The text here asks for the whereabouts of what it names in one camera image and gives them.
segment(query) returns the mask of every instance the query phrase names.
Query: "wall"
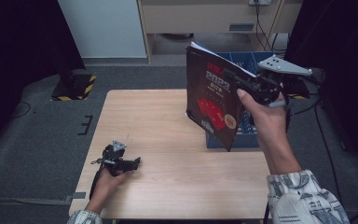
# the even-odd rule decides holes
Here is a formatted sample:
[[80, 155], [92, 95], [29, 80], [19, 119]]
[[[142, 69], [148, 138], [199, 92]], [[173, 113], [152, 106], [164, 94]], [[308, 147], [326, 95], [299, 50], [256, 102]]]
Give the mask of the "wall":
[[59, 0], [82, 58], [146, 58], [136, 0]]

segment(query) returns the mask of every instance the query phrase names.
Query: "blue plastic box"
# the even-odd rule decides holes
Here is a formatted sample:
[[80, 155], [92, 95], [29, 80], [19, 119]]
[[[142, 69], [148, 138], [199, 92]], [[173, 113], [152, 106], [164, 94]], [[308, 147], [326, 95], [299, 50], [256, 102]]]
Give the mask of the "blue plastic box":
[[[235, 63], [236, 65], [255, 74], [257, 64], [273, 55], [272, 52], [221, 52], [217, 55]], [[241, 129], [235, 136], [232, 147], [258, 147], [257, 131], [255, 127], [249, 124], [249, 114], [245, 113], [241, 121]], [[223, 145], [212, 135], [206, 133], [207, 148], [223, 147]]]

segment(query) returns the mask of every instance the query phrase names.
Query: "wall socket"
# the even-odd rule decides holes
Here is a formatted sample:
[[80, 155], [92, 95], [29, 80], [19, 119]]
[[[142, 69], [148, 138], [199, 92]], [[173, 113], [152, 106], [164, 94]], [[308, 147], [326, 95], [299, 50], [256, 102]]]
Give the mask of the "wall socket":
[[258, 5], [260, 5], [260, 6], [271, 5], [271, 0], [249, 0], [249, 5], [255, 6], [255, 2], [258, 2]]

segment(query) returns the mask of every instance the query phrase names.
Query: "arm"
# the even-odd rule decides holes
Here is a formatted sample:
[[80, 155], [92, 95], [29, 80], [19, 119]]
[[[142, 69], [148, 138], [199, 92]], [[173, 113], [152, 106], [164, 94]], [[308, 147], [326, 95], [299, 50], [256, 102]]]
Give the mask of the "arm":
[[321, 189], [313, 173], [298, 164], [286, 136], [284, 107], [260, 105], [243, 90], [238, 90], [238, 96], [255, 120], [257, 140], [271, 173], [267, 177], [268, 206], [273, 222], [349, 224], [337, 198]]
[[76, 223], [101, 223], [99, 217], [109, 196], [125, 179], [131, 175], [131, 171], [118, 176], [111, 176], [107, 169], [102, 169], [100, 178], [95, 186], [94, 194], [85, 210], [75, 211], [69, 218], [68, 224]]

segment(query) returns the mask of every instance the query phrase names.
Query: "patterned sleeve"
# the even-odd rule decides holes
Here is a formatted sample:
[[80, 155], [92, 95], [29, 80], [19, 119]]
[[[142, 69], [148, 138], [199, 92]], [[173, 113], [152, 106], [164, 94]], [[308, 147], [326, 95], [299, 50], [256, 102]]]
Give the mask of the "patterned sleeve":
[[75, 211], [70, 217], [67, 224], [103, 224], [103, 220], [98, 214], [87, 210]]
[[267, 181], [274, 223], [350, 223], [336, 196], [321, 189], [310, 170], [269, 175]]

